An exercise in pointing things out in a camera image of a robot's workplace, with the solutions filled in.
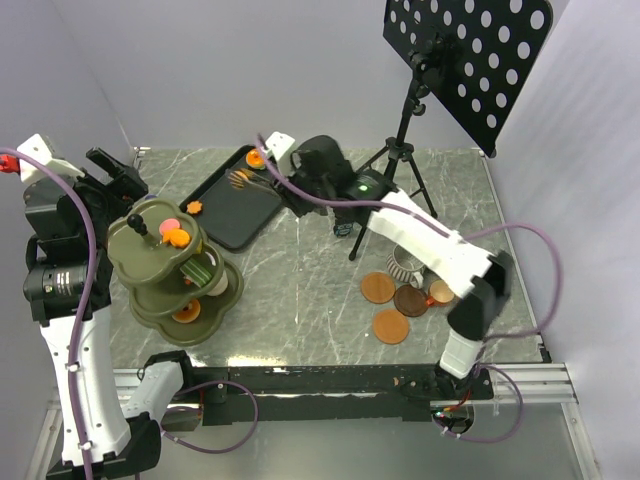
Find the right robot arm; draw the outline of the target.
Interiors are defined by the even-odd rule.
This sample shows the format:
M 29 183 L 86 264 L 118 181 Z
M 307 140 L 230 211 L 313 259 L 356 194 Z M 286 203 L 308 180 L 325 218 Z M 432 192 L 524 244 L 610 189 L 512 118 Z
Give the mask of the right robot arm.
M 274 132 L 266 140 L 277 169 L 274 187 L 296 216 L 334 213 L 379 234 L 413 255 L 458 297 L 449 312 L 449 337 L 436 375 L 439 392 L 458 398 L 471 386 L 489 326 L 511 294 L 513 260 L 462 239 L 428 215 L 392 180 L 371 168 L 356 172 L 338 143 L 318 135 L 297 143 Z

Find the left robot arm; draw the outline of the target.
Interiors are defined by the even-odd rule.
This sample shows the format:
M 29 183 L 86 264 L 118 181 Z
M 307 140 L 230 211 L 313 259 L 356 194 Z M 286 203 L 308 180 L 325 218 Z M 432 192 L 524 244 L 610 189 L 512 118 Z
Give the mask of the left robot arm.
M 46 476 L 138 478 L 159 462 L 167 407 L 192 398 L 198 380 L 186 352 L 161 353 L 144 365 L 129 402 L 118 397 L 109 347 L 107 230 L 148 186 L 135 168 L 100 148 L 87 157 L 110 177 L 107 184 L 58 157 L 39 134 L 16 154 L 34 230 L 23 291 L 49 348 L 63 415 L 62 458 Z

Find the orange round cookie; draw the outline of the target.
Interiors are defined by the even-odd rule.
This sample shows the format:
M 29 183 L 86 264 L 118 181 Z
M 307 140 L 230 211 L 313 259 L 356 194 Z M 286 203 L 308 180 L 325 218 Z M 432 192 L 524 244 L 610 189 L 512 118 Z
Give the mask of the orange round cookie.
M 254 186 L 254 182 L 241 170 L 231 171 L 228 179 L 230 185 L 236 190 L 243 190 Z

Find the white cream donut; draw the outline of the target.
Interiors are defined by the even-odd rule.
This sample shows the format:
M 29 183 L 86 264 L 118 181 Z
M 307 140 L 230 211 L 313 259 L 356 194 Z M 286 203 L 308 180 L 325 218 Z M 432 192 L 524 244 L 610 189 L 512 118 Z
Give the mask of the white cream donut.
M 228 288 L 228 276 L 224 272 L 219 281 L 207 292 L 208 296 L 216 297 L 223 294 Z

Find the metal tongs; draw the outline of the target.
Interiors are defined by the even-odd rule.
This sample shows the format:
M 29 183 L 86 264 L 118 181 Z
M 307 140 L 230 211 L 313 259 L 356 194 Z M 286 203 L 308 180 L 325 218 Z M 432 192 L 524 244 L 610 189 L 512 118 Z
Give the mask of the metal tongs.
M 243 189 L 243 190 L 255 190 L 255 191 L 272 195 L 274 197 L 279 197 L 279 193 L 274 188 L 272 182 L 269 179 L 258 175 L 252 170 L 248 170 L 248 169 L 237 169 L 237 170 L 241 170 L 242 172 L 244 172 L 254 182 L 253 187 Z

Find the orange donut front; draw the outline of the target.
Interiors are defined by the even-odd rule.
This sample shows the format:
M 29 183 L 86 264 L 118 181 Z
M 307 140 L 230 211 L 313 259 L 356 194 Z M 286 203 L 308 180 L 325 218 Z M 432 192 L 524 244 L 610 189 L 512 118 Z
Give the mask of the orange donut front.
M 201 304 L 198 299 L 192 299 L 185 307 L 172 315 L 172 319 L 180 324 L 194 322 L 201 314 Z

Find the orange star cookie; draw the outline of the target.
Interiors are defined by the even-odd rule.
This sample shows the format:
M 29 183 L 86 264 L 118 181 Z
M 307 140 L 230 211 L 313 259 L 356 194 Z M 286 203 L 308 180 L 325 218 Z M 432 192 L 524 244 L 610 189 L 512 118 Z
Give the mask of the orange star cookie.
M 188 231 L 181 228 L 169 229 L 163 232 L 162 243 L 184 249 L 191 243 L 191 235 Z

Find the green layered cake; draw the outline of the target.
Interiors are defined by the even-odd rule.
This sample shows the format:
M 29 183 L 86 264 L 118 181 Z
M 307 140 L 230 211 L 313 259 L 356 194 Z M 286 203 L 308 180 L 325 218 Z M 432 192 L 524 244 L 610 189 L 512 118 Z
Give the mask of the green layered cake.
M 179 270 L 187 280 L 199 288 L 206 286 L 212 279 L 212 275 L 207 268 L 193 258 L 183 263 Z

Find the pink round cookie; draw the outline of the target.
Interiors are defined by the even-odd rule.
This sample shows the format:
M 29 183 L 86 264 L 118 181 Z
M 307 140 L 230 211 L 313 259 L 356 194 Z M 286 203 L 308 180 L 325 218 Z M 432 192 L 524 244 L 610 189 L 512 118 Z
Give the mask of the pink round cookie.
M 167 231 L 170 231 L 173 229 L 180 229 L 180 228 L 181 228 L 181 224 L 178 219 L 168 218 L 159 225 L 158 231 L 161 235 L 163 235 Z

